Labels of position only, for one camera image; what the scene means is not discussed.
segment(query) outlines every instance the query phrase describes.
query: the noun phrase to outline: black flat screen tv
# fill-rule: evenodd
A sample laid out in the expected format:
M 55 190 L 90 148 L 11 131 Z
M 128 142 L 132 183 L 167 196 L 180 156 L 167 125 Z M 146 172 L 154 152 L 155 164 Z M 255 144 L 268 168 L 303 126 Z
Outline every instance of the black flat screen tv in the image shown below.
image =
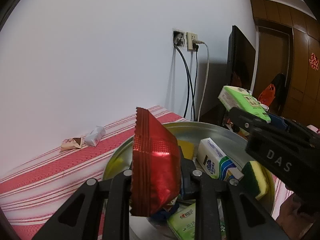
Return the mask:
M 235 25 L 229 36 L 227 84 L 250 90 L 256 50 Z

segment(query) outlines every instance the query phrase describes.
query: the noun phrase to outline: table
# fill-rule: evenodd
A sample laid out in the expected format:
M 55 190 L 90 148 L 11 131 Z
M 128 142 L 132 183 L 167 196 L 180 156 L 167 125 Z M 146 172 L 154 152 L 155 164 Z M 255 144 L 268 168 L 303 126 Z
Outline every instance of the table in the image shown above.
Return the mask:
M 149 111 L 161 122 L 187 121 L 161 106 Z M 22 240 L 30 240 L 56 210 L 89 178 L 101 180 L 115 149 L 134 135 L 135 114 L 105 126 L 106 135 L 96 147 L 60 153 L 60 147 L 43 153 L 13 169 L 0 180 L 0 206 L 13 229 Z M 291 194 L 275 178 L 276 204 Z M 102 215 L 99 237 L 102 238 Z

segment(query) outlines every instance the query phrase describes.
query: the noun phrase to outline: white cable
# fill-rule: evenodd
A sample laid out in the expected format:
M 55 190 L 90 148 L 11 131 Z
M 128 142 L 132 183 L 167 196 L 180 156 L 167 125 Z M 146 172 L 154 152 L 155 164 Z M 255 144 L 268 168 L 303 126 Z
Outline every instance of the white cable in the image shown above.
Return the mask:
M 201 98 L 201 102 L 200 102 L 200 106 L 199 106 L 199 112 L 198 112 L 198 122 L 199 122 L 201 106 L 202 106 L 202 102 L 203 102 L 203 98 L 204 98 L 205 87 L 207 86 L 208 73 L 209 73 L 209 48 L 208 48 L 208 45 L 207 45 L 207 44 L 205 44 L 203 41 L 196 41 L 196 40 L 194 40 L 194 41 L 192 41 L 192 42 L 193 42 L 193 43 L 196 43 L 196 44 L 204 44 L 204 45 L 206 45 L 206 47 L 207 47 L 207 51 L 208 51 L 207 71 L 206 71 L 206 73 L 205 73 L 203 93 L 202 93 L 202 98 Z

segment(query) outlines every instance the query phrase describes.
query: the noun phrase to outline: red packet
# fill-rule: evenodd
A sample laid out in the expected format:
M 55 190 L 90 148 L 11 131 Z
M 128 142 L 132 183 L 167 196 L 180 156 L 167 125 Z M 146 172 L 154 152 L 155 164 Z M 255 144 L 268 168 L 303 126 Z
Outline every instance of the red packet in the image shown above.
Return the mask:
M 146 109 L 137 108 L 133 140 L 131 214 L 149 217 L 180 191 L 177 139 Z

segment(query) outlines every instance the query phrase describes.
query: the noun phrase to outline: silver screw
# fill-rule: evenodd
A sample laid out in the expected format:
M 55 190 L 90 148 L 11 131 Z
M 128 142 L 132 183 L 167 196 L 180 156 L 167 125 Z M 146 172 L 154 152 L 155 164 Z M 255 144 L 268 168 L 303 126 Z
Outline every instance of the silver screw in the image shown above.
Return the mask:
M 131 176 L 132 175 L 132 170 L 125 170 L 123 172 L 124 176 Z
M 87 180 L 87 185 L 88 186 L 93 186 L 94 184 L 96 184 L 96 180 L 95 179 L 91 178 L 91 179 Z
M 202 175 L 202 171 L 199 171 L 199 170 L 194 170 L 192 172 L 193 175 L 197 176 L 197 177 L 200 177 Z
M 239 180 L 237 179 L 229 179 L 229 183 L 233 186 L 237 186 L 239 184 Z

